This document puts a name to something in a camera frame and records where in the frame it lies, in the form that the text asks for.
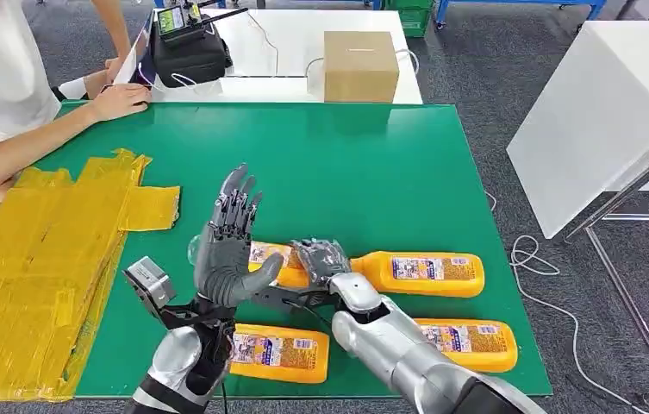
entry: person's arm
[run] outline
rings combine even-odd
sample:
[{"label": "person's arm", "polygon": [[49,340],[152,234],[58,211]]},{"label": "person's arm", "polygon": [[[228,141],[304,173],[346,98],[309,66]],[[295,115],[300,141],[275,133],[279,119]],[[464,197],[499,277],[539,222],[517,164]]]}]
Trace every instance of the person's arm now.
[{"label": "person's arm", "polygon": [[120,0],[90,0],[98,15],[101,16],[106,30],[109,31],[111,40],[114,42],[116,54],[122,60],[131,50],[131,42],[128,40],[128,31],[126,30],[126,20],[123,18]]},{"label": "person's arm", "polygon": [[106,66],[106,84],[111,84],[121,69],[123,61],[126,59],[128,52],[131,50],[131,42],[128,39],[128,32],[126,30],[126,21],[123,18],[120,0],[90,0],[98,15],[101,16],[103,24],[109,31],[111,40],[114,42],[116,49],[116,57],[108,59],[105,62]]},{"label": "person's arm", "polygon": [[95,100],[43,125],[0,142],[0,200],[9,189],[7,181],[96,122],[141,112],[150,99],[142,85],[116,85]]}]

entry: green table mat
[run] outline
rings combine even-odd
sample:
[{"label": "green table mat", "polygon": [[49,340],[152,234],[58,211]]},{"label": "green table mat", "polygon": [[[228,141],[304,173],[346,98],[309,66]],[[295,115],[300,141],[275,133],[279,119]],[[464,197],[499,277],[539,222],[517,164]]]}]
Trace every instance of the green table mat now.
[{"label": "green table mat", "polygon": [[[65,105],[70,110],[74,105]],[[149,255],[192,297],[187,245],[209,218],[226,174],[246,162],[264,192],[255,240],[338,239],[352,257],[376,250],[466,252],[481,257],[476,298],[390,296],[412,317],[495,319],[515,332],[516,367],[498,374],[529,395],[552,392],[520,294],[453,106],[369,103],[155,103],[98,124],[37,163],[76,178],[89,157],[124,147],[153,158],[143,185],[181,185],[180,218],[168,231],[131,233],[127,267]],[[326,331],[312,316],[243,304],[240,322]],[[165,330],[119,272],[79,397],[128,397]],[[230,375],[238,398],[392,396],[331,338],[328,379],[303,385]]]}]

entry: gray carpet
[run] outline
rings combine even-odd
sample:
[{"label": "gray carpet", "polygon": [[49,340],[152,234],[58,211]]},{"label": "gray carpet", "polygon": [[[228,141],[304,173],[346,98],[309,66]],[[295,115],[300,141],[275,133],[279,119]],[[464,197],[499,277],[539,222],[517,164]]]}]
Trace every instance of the gray carpet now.
[{"label": "gray carpet", "polygon": [[[111,57],[111,45],[86,1],[24,1],[38,39],[48,77],[57,84],[99,69]],[[357,3],[270,1],[269,8],[362,8]],[[130,31],[147,15],[150,0],[126,3]],[[602,18],[613,18],[623,0],[608,0]],[[522,234],[539,237],[505,147],[543,85],[570,46],[575,27],[587,14],[581,6],[558,10],[550,5],[449,6],[447,27],[431,29],[425,40],[409,40],[421,60],[418,75],[426,103],[456,104],[484,187],[499,204],[495,219],[505,247]],[[627,208],[649,207],[649,195]],[[598,234],[649,324],[649,223],[602,223]],[[541,257],[562,270],[560,276],[523,274],[525,289],[565,307],[581,322],[578,353],[594,380],[624,396],[649,391],[649,351],[640,339],[588,239],[573,244],[542,241]],[[629,413],[629,408],[586,391],[571,352],[572,321],[554,310],[525,302],[554,395],[537,398],[550,413]],[[79,400],[64,404],[0,404],[0,412],[116,413],[124,402]],[[221,412],[219,404],[210,412]],[[400,413],[411,412],[399,400],[234,401],[231,412]]]}]

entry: white table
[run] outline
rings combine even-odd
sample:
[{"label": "white table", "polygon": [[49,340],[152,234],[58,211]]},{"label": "white table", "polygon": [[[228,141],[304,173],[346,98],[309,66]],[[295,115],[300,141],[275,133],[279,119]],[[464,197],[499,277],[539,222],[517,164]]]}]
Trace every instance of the white table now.
[{"label": "white table", "polygon": [[645,171],[649,22],[586,22],[507,152],[548,239]]},{"label": "white table", "polygon": [[[226,11],[230,10],[205,9],[204,13],[217,16]],[[168,89],[157,79],[155,85],[165,92],[154,89],[153,100],[321,102],[321,62],[311,66],[309,82],[304,71],[311,60],[323,56],[325,31],[390,32],[395,50],[408,48],[400,17],[395,11],[252,9],[250,14],[266,31],[271,44],[278,48],[278,72],[275,50],[265,42],[263,32],[253,19],[243,13],[215,22],[228,44],[234,64],[225,78],[190,89]],[[132,47],[115,83],[131,78],[137,61],[135,49]],[[422,104],[409,54],[398,53],[397,58],[400,78],[393,103]]]}]

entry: green crate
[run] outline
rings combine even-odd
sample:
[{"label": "green crate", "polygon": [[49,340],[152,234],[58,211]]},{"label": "green crate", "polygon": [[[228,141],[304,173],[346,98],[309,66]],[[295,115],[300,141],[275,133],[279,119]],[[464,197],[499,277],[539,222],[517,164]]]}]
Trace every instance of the green crate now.
[{"label": "green crate", "polygon": [[385,8],[389,10],[402,9],[432,9],[434,0],[385,0]]},{"label": "green crate", "polygon": [[426,35],[431,9],[400,9],[400,24],[403,26],[405,37],[423,37]]}]

